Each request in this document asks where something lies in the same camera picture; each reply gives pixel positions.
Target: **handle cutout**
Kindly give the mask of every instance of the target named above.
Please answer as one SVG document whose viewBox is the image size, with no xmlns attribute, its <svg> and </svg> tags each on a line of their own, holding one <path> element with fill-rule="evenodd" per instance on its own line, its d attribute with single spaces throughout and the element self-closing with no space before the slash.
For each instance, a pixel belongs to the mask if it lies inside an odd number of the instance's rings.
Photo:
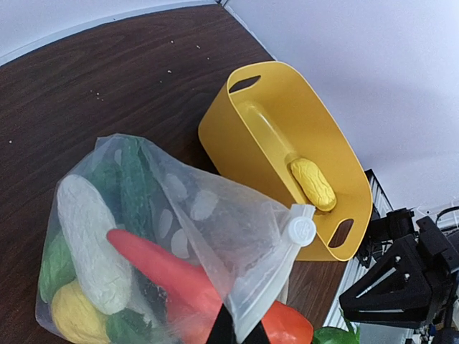
<svg viewBox="0 0 459 344">
<path fill-rule="evenodd" d="M 344 244 L 351 231 L 352 225 L 354 225 L 353 219 L 342 221 L 336 229 L 335 234 L 333 234 L 333 238 L 331 238 L 331 241 L 328 243 L 328 247 L 335 249 Z"/>
<path fill-rule="evenodd" d="M 229 93 L 233 93 L 236 91 L 243 90 L 245 88 L 252 87 L 258 82 L 258 80 L 260 80 L 260 78 L 261 75 L 257 75 L 255 77 L 249 77 L 248 79 L 238 81 L 229 89 Z"/>
</svg>

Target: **white wall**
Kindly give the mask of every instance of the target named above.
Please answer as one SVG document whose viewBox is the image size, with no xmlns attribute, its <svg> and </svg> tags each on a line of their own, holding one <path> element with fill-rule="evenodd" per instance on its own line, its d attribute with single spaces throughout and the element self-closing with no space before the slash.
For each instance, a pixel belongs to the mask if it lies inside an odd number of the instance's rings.
<svg viewBox="0 0 459 344">
<path fill-rule="evenodd" d="M 229 0 L 227 8 L 306 77 L 395 206 L 459 196 L 459 1 Z"/>
<path fill-rule="evenodd" d="M 0 65 L 112 20 L 214 0 L 0 0 Z"/>
</svg>

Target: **red toy pepper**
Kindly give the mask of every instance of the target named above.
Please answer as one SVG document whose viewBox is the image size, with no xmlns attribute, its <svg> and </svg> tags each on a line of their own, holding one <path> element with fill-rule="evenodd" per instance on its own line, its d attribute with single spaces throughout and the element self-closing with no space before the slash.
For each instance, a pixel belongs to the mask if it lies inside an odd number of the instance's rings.
<svg viewBox="0 0 459 344">
<path fill-rule="evenodd" d="M 186 344 L 204 344 L 222 299 L 201 267 L 120 229 L 108 241 L 154 284 L 167 291 L 167 319 Z M 313 327 L 299 312 L 275 301 L 262 319 L 271 344 L 310 344 Z"/>
</svg>

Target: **dark wooden table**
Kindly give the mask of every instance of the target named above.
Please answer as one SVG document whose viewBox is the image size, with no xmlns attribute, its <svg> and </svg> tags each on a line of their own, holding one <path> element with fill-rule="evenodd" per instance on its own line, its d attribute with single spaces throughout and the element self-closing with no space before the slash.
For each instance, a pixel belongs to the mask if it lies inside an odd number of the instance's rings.
<svg viewBox="0 0 459 344">
<path fill-rule="evenodd" d="M 232 70 L 268 59 L 215 5 L 102 25 L 0 67 L 0 342 L 64 343 L 34 318 L 37 279 L 55 185 L 95 139 L 143 136 L 215 172 L 199 121 Z M 343 270 L 297 262 L 288 303 L 320 326 Z"/>
</svg>

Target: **white round knob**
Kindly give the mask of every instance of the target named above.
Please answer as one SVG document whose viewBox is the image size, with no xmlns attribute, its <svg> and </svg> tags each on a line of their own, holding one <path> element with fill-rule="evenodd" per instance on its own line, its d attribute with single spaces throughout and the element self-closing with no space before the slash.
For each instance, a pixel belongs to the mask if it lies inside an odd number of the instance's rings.
<svg viewBox="0 0 459 344">
<path fill-rule="evenodd" d="M 297 245 L 305 247 L 310 245 L 316 237 L 316 224 L 308 217 L 295 217 L 288 224 L 288 236 Z"/>
</svg>

